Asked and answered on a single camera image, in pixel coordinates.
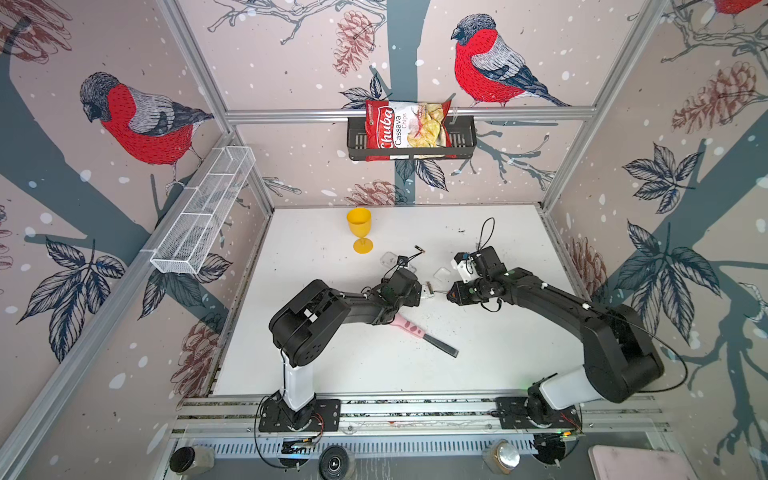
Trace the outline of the white AC remote with display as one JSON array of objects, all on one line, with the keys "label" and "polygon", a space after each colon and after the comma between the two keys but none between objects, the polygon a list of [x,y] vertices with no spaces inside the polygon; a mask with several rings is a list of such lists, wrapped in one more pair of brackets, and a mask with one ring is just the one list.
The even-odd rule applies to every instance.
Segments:
[{"label": "white AC remote with display", "polygon": [[[400,255],[396,255],[393,252],[387,251],[380,258],[380,264],[385,268],[386,271],[390,271],[391,269],[396,269],[398,267],[399,258]],[[417,272],[417,268],[411,263],[408,263],[406,268],[413,273]]]}]

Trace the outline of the white remote control with buttons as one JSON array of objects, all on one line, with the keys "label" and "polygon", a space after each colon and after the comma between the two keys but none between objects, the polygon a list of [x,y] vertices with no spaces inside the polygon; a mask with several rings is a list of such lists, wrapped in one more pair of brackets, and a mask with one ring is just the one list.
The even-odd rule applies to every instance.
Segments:
[{"label": "white remote control with buttons", "polygon": [[433,289],[433,287],[432,287],[430,282],[425,282],[421,286],[421,299],[422,300],[433,298],[434,294],[435,294],[435,292],[434,292],[434,289]]}]

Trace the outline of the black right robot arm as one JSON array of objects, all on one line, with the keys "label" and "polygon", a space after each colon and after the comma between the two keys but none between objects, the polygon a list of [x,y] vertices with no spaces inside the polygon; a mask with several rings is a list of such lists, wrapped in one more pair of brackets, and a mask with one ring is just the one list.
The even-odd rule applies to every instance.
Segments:
[{"label": "black right robot arm", "polygon": [[509,269],[492,247],[459,252],[452,267],[461,279],[448,291],[449,302],[487,307],[495,299],[539,314],[580,340],[582,365],[528,388],[526,411],[533,424],[548,426],[583,402],[622,403],[664,374],[652,334],[632,308],[593,304],[526,269]]}]

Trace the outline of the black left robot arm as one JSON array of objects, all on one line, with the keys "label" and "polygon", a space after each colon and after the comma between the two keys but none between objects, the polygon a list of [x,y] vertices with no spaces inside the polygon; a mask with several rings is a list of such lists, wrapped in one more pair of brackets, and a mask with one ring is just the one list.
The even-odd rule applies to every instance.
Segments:
[{"label": "black left robot arm", "polygon": [[282,358],[283,385],[262,405],[261,432],[301,431],[323,419],[317,405],[312,363],[341,326],[390,325],[403,307],[417,307],[422,286],[417,276],[398,268],[362,293],[310,282],[270,320],[269,331]]}]

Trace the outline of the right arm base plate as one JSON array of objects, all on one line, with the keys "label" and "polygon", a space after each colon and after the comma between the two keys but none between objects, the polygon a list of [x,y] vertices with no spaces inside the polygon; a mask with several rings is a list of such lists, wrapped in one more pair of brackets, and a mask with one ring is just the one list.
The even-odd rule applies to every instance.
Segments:
[{"label": "right arm base plate", "polygon": [[560,429],[580,430],[579,411],[575,406],[552,410],[546,403],[539,405],[527,397],[497,397],[492,415],[498,418],[506,430]]}]

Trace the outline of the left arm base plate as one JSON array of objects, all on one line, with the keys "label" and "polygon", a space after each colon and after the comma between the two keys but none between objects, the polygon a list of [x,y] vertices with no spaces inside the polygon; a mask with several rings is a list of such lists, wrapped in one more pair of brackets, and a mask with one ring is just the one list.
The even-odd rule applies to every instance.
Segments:
[{"label": "left arm base plate", "polygon": [[260,433],[336,432],[339,428],[341,402],[313,399],[298,411],[282,399],[268,397],[257,411]]}]

